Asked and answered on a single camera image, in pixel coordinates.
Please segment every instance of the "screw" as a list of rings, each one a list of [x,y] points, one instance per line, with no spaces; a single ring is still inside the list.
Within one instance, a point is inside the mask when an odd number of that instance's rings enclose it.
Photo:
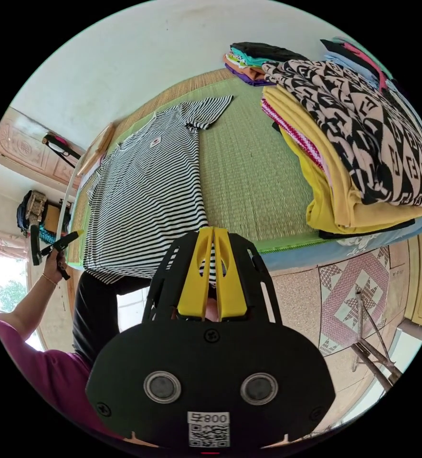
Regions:
[[[215,329],[208,329],[205,332],[204,338],[205,338],[206,342],[208,342],[209,344],[214,344],[221,337],[219,336],[219,333]]]
[[[318,421],[323,415],[324,409],[322,407],[316,407],[310,414],[311,421]]]
[[[102,416],[111,416],[111,409],[103,402],[96,404],[96,409]]]

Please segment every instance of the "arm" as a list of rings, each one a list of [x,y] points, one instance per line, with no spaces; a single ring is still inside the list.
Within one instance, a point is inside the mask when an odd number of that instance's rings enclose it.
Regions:
[[[57,269],[57,259],[66,269],[63,255],[53,250],[45,262],[44,273],[29,293],[18,303],[12,312],[0,313],[0,320],[10,324],[24,341],[28,340],[39,326],[45,308],[55,291],[55,287],[62,279]]]

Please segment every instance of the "curtain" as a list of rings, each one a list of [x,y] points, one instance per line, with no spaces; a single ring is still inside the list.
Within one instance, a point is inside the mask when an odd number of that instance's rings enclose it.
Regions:
[[[22,235],[0,230],[0,256],[11,259],[29,259],[28,239]]]

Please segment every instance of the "purple shirt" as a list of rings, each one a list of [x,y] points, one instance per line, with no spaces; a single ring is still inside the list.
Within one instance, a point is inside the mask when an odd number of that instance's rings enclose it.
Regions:
[[[265,80],[252,80],[248,75],[244,73],[238,73],[232,67],[229,67],[226,63],[224,64],[227,70],[230,70],[234,75],[238,76],[238,78],[242,79],[245,83],[250,84],[251,86],[274,86],[276,83],[272,83],[270,81]]]
[[[104,426],[90,405],[85,395],[90,368],[79,355],[59,350],[39,352],[1,320],[0,339],[23,376],[60,413],[107,436],[123,439]]]

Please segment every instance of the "teal shirt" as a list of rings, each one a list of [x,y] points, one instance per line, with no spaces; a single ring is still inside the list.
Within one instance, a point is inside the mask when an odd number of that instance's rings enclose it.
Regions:
[[[236,48],[230,48],[230,49],[232,50],[232,53],[235,54],[235,56],[241,57],[246,62],[246,65],[248,65],[249,67],[262,67],[262,65],[265,62],[268,62],[268,61],[273,62],[271,59],[266,59],[265,57],[253,58],[251,56],[246,55],[245,53],[243,53],[242,51]]]

